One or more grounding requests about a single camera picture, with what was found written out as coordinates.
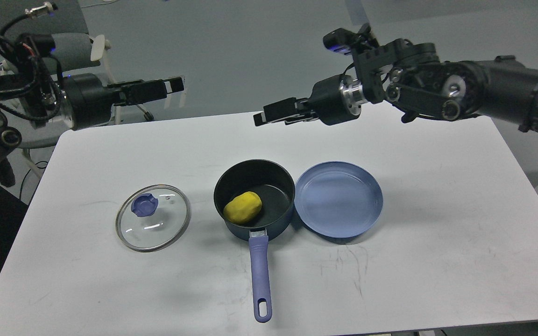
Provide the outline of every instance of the blue plate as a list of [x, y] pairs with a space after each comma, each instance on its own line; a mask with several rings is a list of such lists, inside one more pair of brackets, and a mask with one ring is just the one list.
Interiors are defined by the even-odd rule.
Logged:
[[294, 206], [316, 233], [352, 238], [369, 230], [379, 219], [383, 193], [363, 168], [348, 162], [323, 162], [298, 179]]

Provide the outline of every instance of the lid knob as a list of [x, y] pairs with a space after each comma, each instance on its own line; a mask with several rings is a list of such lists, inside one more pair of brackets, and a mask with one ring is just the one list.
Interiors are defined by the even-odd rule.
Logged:
[[138, 217], [148, 217], [155, 213], [156, 207], [159, 205], [159, 200], [155, 198], [151, 193], [146, 193], [138, 196], [130, 210]]

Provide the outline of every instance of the purple handle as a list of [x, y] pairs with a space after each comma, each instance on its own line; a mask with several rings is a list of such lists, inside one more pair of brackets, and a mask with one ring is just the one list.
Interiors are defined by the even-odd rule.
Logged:
[[[255, 319], [265, 323], [271, 319], [271, 290], [269, 289], [269, 266], [267, 264], [267, 245], [269, 237], [251, 237], [248, 239], [250, 247], [250, 268], [252, 268], [252, 300], [255, 307]], [[261, 316], [260, 305], [267, 304], [267, 314]]]

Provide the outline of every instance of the yellow dough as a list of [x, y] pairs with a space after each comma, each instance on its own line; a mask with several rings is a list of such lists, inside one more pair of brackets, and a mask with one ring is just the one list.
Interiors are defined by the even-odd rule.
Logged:
[[232, 223], [248, 223], [261, 211], [261, 198], [252, 191], [246, 191], [229, 202], [224, 208], [224, 216]]

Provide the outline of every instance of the gray floor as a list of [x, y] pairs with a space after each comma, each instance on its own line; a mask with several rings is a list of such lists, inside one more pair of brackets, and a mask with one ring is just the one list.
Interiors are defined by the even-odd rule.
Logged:
[[[83, 6], [99, 3], [80, 1]], [[350, 63], [349, 57], [326, 51], [322, 36], [339, 27], [358, 29], [365, 17], [382, 43], [400, 37], [434, 42], [440, 58], [452, 61], [514, 54], [525, 66], [538, 68], [538, 0], [119, 0], [83, 12], [90, 34], [105, 34], [111, 41], [119, 80], [186, 76], [184, 96], [147, 104], [156, 119], [258, 111], [282, 98], [306, 97], [316, 81]], [[73, 73], [79, 72], [102, 74], [103, 69]], [[370, 113], [370, 105], [363, 107], [363, 117]], [[125, 123], [141, 121], [136, 108], [124, 110]], [[537, 185], [538, 134], [522, 134], [503, 122], [496, 126]], [[47, 160], [51, 149], [33, 155]], [[27, 168], [17, 153], [11, 161], [18, 183], [10, 192], [18, 196]], [[29, 174], [23, 201], [28, 202], [36, 183]], [[446, 332], [538, 335], [538, 323]]]

